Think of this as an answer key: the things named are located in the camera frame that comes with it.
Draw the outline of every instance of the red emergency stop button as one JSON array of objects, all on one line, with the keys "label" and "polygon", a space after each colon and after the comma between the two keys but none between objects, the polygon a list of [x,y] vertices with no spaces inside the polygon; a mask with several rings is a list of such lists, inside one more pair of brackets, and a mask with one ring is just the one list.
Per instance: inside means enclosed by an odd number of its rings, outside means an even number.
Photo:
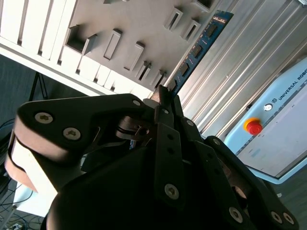
[{"label": "red emergency stop button", "polygon": [[262,131],[262,125],[258,121],[252,121],[248,123],[247,129],[251,135],[258,135]]},{"label": "red emergency stop button", "polygon": [[258,135],[263,130],[260,120],[257,118],[250,118],[244,123],[244,129],[251,135]]}]

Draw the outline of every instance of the bolt head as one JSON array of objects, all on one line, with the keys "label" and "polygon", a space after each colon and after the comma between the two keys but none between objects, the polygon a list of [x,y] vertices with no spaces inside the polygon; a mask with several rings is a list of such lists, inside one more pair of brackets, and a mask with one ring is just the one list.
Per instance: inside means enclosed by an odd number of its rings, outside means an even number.
[{"label": "bolt head", "polygon": [[162,109],[162,111],[166,114],[169,114],[169,112],[166,109]]},{"label": "bolt head", "polygon": [[280,216],[276,213],[276,212],[271,212],[271,215],[273,217],[274,220],[276,220],[278,223],[282,224],[283,220],[280,218]]},{"label": "bolt head", "polygon": [[136,100],[134,100],[133,103],[136,104],[137,106],[140,106],[140,105],[141,105],[141,103],[138,102],[138,101],[136,101]]},{"label": "bolt head", "polygon": [[64,129],[63,136],[68,140],[79,140],[81,137],[81,133],[76,128],[69,127]]},{"label": "bolt head", "polygon": [[283,217],[292,225],[294,225],[294,220],[292,219],[292,217],[288,214],[288,213],[283,213]]},{"label": "bolt head", "polygon": [[166,194],[169,198],[171,198],[171,199],[173,199],[173,200],[177,200],[177,199],[179,198],[179,191],[178,191],[178,189],[177,189],[174,185],[172,185],[172,184],[167,184],[167,185],[165,185],[164,191],[165,191],[165,194]]},{"label": "bolt head", "polygon": [[216,145],[220,145],[220,141],[218,139],[213,139],[213,142],[216,144]]},{"label": "bolt head", "polygon": [[37,113],[35,120],[41,124],[50,124],[53,121],[53,117],[48,113]]},{"label": "bolt head", "polygon": [[242,223],[243,222],[243,217],[241,215],[241,213],[238,211],[238,209],[236,209],[235,207],[230,207],[229,208],[229,213],[231,215],[231,217],[238,223]]},{"label": "bolt head", "polygon": [[192,121],[190,121],[190,120],[187,120],[187,124],[188,124],[189,126],[194,126],[194,123],[193,123]]}]

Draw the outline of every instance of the blue circuit board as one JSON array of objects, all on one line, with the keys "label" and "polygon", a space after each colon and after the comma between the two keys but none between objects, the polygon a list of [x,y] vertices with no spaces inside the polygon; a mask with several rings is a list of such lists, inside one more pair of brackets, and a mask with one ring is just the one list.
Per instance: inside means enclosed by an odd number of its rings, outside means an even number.
[{"label": "blue circuit board", "polygon": [[178,94],[179,90],[188,80],[189,76],[198,66],[202,58],[206,55],[212,44],[221,34],[232,17],[232,13],[217,11],[211,18],[210,22],[197,39],[197,42],[181,63],[178,71],[167,85],[168,90],[171,92],[172,98]]}]

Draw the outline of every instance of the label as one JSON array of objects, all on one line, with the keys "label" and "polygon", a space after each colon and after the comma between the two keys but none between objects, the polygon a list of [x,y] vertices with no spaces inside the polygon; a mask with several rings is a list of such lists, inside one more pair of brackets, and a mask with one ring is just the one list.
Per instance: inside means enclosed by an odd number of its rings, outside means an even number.
[{"label": "label", "polygon": [[297,78],[297,80],[294,81],[294,82],[288,87],[288,89],[286,89],[286,90],[284,91],[284,93],[283,93],[282,95],[280,95],[280,97],[279,97],[278,99],[274,98],[274,99],[272,100],[272,103],[276,103],[278,100],[279,100],[279,101],[282,101],[282,100],[286,97],[286,95],[295,87],[295,85],[298,84],[298,81],[302,80],[306,75],[307,75],[307,69],[305,69],[304,72],[302,72],[302,74],[299,75],[299,77]]}]

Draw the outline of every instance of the robotic hand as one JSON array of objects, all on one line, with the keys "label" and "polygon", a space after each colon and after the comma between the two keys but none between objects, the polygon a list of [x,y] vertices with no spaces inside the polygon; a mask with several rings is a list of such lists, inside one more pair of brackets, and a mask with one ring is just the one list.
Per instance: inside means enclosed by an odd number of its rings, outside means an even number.
[{"label": "robotic hand", "polygon": [[[159,101],[121,94],[19,108],[6,169],[53,199],[42,229],[299,229],[221,140],[201,138],[178,96],[159,86]],[[82,156],[105,148],[111,160],[83,173]]]}]

